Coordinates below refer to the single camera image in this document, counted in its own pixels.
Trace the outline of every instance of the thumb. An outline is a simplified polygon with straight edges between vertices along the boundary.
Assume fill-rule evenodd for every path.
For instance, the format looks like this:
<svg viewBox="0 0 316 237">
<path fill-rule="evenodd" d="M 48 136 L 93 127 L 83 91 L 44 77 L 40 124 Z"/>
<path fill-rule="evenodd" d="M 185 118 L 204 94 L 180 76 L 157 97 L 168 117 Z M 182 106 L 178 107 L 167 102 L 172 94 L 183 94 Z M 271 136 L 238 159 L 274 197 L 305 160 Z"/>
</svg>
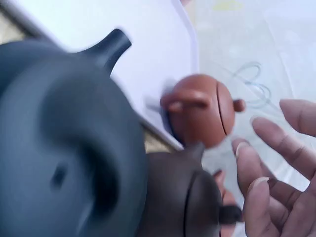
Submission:
<svg viewBox="0 0 316 237">
<path fill-rule="evenodd" d="M 269 178 L 261 177 L 249 186 L 243 207 L 245 229 L 248 237 L 279 237 L 269 214 Z"/>
</svg>

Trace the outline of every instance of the clay teapot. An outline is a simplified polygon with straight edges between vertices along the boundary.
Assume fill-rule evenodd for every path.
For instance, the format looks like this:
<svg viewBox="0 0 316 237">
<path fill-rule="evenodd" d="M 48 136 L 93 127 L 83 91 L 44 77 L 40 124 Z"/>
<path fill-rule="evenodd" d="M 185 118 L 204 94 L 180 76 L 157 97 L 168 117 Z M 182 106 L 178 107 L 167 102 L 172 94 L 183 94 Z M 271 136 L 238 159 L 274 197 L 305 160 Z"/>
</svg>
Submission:
<svg viewBox="0 0 316 237">
<path fill-rule="evenodd" d="M 204 149 L 198 143 L 175 153 L 148 154 L 148 193 L 138 237 L 218 237 L 221 225 L 234 227 L 241 220 L 240 208 L 223 205 L 214 177 L 203 170 Z M 216 178 L 223 183 L 221 173 Z"/>
<path fill-rule="evenodd" d="M 202 141 L 207 148 L 219 145 L 233 129 L 235 112 L 245 110 L 245 102 L 233 100 L 224 84 L 202 74 L 179 81 L 160 104 L 184 146 Z"/>
<path fill-rule="evenodd" d="M 0 236 L 133 237 L 148 163 L 138 117 L 110 78 L 119 29 L 69 54 L 0 45 Z"/>
</svg>

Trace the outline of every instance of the fingernail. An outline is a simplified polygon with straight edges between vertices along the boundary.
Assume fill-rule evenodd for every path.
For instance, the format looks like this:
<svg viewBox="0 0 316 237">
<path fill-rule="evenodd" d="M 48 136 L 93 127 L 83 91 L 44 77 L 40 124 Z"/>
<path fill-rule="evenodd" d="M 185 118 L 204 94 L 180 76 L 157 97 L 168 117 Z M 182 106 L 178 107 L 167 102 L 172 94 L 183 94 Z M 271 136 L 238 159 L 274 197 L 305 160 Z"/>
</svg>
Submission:
<svg viewBox="0 0 316 237">
<path fill-rule="evenodd" d="M 236 148 L 236 157 L 238 158 L 238 155 L 239 155 L 239 152 L 240 152 L 240 149 L 243 148 L 243 147 L 249 147 L 249 144 L 246 143 L 246 142 L 240 142 Z"/>
<path fill-rule="evenodd" d="M 268 182 L 269 177 L 260 177 L 258 179 L 256 179 L 255 181 L 253 181 L 249 188 L 248 188 L 248 192 L 250 192 L 254 187 L 258 186 L 260 183 L 262 182 Z"/>
<path fill-rule="evenodd" d="M 253 121 L 254 121 L 257 117 L 258 117 L 258 116 L 252 116 L 252 117 L 250 118 L 250 123 L 252 124 Z"/>
</svg>

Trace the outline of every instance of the dark brown teapot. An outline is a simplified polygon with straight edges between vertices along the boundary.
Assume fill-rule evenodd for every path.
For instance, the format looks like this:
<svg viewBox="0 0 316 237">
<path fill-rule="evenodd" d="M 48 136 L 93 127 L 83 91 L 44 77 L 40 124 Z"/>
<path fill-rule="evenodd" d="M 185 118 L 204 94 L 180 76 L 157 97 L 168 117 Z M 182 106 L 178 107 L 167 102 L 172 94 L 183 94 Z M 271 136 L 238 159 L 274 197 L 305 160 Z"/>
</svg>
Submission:
<svg viewBox="0 0 316 237">
<path fill-rule="evenodd" d="M 203 74 L 182 79 L 160 104 L 183 145 L 202 141 L 207 148 L 219 145 L 231 133 L 235 112 L 245 109 L 245 102 L 233 100 L 224 84 Z"/>
<path fill-rule="evenodd" d="M 240 208 L 223 205 L 214 177 L 203 170 L 203 152 L 199 143 L 172 154 L 148 155 L 148 192 L 138 237 L 217 237 L 222 224 L 241 220 Z"/>
</svg>

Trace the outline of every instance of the teapot spout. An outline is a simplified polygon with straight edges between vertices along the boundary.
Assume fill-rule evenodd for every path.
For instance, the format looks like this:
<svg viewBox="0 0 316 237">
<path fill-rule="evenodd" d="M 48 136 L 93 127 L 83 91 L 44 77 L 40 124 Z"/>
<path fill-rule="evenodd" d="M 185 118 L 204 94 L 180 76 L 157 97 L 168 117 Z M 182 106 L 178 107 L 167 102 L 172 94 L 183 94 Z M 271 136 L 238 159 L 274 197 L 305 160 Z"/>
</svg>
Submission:
<svg viewBox="0 0 316 237">
<path fill-rule="evenodd" d="M 120 29 L 109 33 L 95 46 L 81 52 L 95 59 L 96 64 L 111 74 L 118 59 L 131 47 L 132 43 Z"/>
</svg>

